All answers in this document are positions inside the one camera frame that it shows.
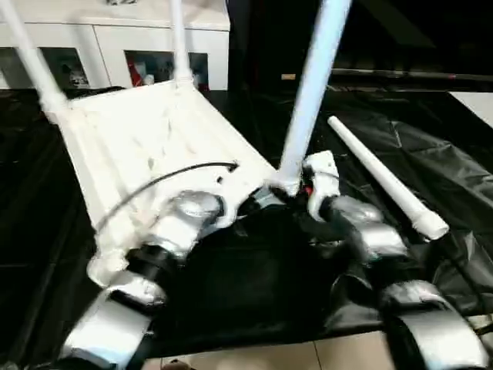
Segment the white cabinet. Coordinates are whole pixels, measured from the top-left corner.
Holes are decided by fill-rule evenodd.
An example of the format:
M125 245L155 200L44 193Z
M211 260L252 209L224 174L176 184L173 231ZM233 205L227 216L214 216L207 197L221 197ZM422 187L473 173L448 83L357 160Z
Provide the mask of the white cabinet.
M32 41L41 48L63 88L109 86L108 74L91 25L27 24ZM32 87L15 51L6 24L0 24L0 88Z
M155 82L173 76L167 0L118 6L106 0L13 1L62 88L132 87L146 76ZM197 85L227 89L225 0L183 0L183 20ZM0 23L0 88L31 86L14 46L7 25Z
M171 29L98 25L95 31L113 86L131 87L135 71L152 75L156 82L172 78ZM197 84L226 90L229 33L187 29L186 38Z

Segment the white pipe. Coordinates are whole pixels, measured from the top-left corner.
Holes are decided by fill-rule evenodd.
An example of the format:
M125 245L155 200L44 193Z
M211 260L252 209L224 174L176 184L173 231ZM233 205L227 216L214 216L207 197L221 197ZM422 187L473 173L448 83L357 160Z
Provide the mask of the white pipe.
M10 0L0 0L5 22L12 31L22 64L29 74L45 112L58 112L67 107L67 99L60 91L49 71L41 50L36 48L29 37L24 23Z
M193 75L190 70L188 51L186 49L185 25L183 24L181 0L171 0L171 19L173 23L173 55L175 60L173 78L178 83L193 83Z
M296 194L300 186L301 166L334 64L350 4L351 0L323 0L317 16L280 169L272 179L273 185L281 187L291 196Z
M445 221L438 214L426 208L337 117L332 116L328 123L395 203L406 213L415 230L432 240L436 240L448 232L449 227Z

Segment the white frame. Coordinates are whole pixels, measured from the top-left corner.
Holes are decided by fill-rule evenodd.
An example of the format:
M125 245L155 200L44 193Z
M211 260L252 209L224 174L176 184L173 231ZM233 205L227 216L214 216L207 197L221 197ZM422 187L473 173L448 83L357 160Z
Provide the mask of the white frame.
M171 29L94 26L112 86L132 87L125 51L173 52ZM226 90L228 77L228 31L185 30L189 52L207 54L209 88Z
M84 73L93 89L111 86L105 63L91 25L25 24L29 36L39 48L74 48ZM0 24L0 47L16 47L16 41L6 24ZM0 79L0 89L10 89Z

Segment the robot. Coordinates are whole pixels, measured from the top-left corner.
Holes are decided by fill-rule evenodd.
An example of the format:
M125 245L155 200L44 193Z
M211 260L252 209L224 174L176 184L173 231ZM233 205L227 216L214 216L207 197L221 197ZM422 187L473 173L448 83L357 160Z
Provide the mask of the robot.
M313 187L308 208L348 242L374 289L395 368L452 370L488 368L488 355L469 323L423 278L398 232L380 211L339 193L330 151L304 162ZM67 338L54 368L138 368L146 329L161 304L177 266L195 244L173 239L176 225L194 235L220 214L221 199L184 192L173 212L156 225L144 245L128 255L129 266L92 304Z

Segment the red object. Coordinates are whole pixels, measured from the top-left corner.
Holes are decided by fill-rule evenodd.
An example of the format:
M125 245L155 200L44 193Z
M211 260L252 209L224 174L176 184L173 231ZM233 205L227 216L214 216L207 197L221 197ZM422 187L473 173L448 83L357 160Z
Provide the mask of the red object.
M304 190L308 196L310 196L314 192L314 190L311 187L305 187Z
M137 87L137 86L142 86L142 77L140 74L137 72L136 65L133 63L132 60L127 60L127 66L129 67L130 71L130 79L132 79L132 86Z

